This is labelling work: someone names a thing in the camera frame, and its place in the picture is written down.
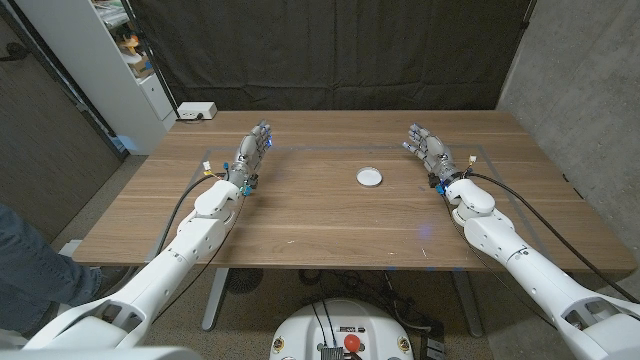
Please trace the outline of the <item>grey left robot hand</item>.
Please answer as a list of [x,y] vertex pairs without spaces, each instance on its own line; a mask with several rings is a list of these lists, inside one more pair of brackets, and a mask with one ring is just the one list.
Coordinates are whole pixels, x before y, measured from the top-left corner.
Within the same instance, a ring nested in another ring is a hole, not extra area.
[[271,126],[265,120],[261,120],[242,139],[229,165],[227,180],[238,188],[245,184],[254,185],[261,161],[271,144]]

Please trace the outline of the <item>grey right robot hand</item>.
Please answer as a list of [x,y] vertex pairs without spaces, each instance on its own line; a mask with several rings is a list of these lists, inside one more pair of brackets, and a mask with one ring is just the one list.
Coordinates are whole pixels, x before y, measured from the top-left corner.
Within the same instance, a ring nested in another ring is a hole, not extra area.
[[403,147],[423,163],[431,183],[437,180],[447,187],[461,177],[449,147],[439,137],[417,123],[409,127],[408,135]]

